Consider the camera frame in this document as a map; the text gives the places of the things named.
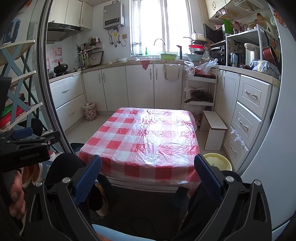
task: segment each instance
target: window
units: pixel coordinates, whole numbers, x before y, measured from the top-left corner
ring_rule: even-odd
[[[131,54],[156,55],[165,51],[189,53],[192,34],[188,0],[131,0]]]

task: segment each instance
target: countertop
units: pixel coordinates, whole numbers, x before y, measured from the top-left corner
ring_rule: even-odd
[[[275,85],[277,87],[280,87],[280,85],[281,85],[281,82],[278,79],[276,79],[270,75],[257,72],[257,71],[241,69],[241,68],[236,68],[236,67],[230,67],[230,66],[223,66],[223,65],[216,65],[213,68],[228,70],[228,71],[232,71],[232,72],[239,73],[239,74],[244,74],[244,75],[265,81],[265,82]]]
[[[150,64],[184,64],[184,61],[185,60],[161,60],[161,59],[156,59],[155,60],[155,59],[153,59],[153,60],[150,60]],[[61,80],[61,79],[64,79],[64,78],[67,78],[67,77],[70,77],[70,76],[74,76],[74,75],[81,74],[81,73],[83,74],[83,73],[98,70],[98,69],[112,68],[112,67],[125,66],[125,65],[134,65],[134,64],[141,64],[141,62],[131,60],[131,61],[123,62],[123,63],[103,64],[103,65],[99,65],[99,66],[96,66],[96,67],[93,67],[93,68],[89,68],[89,69],[74,72],[74,73],[71,73],[71,74],[66,74],[66,75],[56,77],[56,78],[52,78],[52,79],[49,80],[49,82],[52,83],[52,82],[55,82],[57,80]],[[274,77],[272,77],[270,75],[257,72],[257,71],[241,69],[241,68],[236,68],[236,67],[230,67],[230,66],[223,66],[223,65],[216,65],[213,68],[228,70],[228,71],[232,71],[232,72],[239,73],[239,74],[244,74],[244,75],[247,75],[247,76],[262,80],[262,81],[265,81],[265,82],[270,83],[272,85],[275,85],[277,87],[280,87],[280,85],[281,85],[281,82],[278,79],[276,79],[276,78],[274,78]]]
[[[67,77],[71,77],[71,76],[74,76],[74,75],[78,75],[78,74],[81,74],[81,71],[76,71],[76,72],[73,72],[73,73],[70,73],[70,74],[65,74],[65,75],[61,75],[59,77],[52,78],[52,79],[49,80],[49,83],[52,83],[52,82],[55,82],[57,80],[61,80],[61,79],[67,78]]]

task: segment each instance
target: water heater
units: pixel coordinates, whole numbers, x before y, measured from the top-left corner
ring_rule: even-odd
[[[104,29],[115,29],[124,26],[124,5],[117,1],[104,7]]]

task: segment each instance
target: floral trash can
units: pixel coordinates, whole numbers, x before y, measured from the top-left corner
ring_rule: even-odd
[[[82,106],[87,121],[94,121],[97,118],[96,115],[96,103],[86,103]]]

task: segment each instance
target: red frying pan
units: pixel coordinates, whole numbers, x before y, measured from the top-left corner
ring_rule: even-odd
[[[267,39],[267,48],[263,49],[263,56],[265,60],[271,62],[279,69],[279,61],[276,57],[276,53],[274,49],[269,45],[269,38],[267,36],[267,33],[264,31],[265,37]]]

